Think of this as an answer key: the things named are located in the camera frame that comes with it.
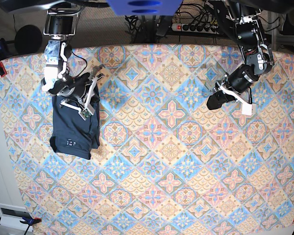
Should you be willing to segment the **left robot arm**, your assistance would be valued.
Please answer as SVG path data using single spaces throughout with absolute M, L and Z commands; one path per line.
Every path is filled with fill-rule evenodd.
M 251 87 L 274 65 L 271 45 L 258 18 L 261 11 L 233 0 L 211 0 L 210 4 L 219 28 L 239 46 L 243 63 L 215 83 L 207 108 L 216 110 L 236 101 L 241 103 L 242 114 L 251 116 L 255 106 Z

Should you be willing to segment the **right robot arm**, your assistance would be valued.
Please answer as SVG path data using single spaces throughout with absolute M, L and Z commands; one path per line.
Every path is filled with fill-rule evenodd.
M 76 33 L 80 13 L 85 7 L 106 8 L 106 2 L 89 0 L 0 0 L 0 8 L 7 13 L 45 9 L 47 19 L 43 34 L 50 37 L 45 47 L 46 65 L 42 90 L 52 96 L 62 96 L 60 107 L 76 110 L 83 120 L 95 114 L 91 102 L 99 100 L 95 86 L 103 65 L 96 66 L 93 74 L 69 74 L 68 59 L 72 55 L 69 38 Z

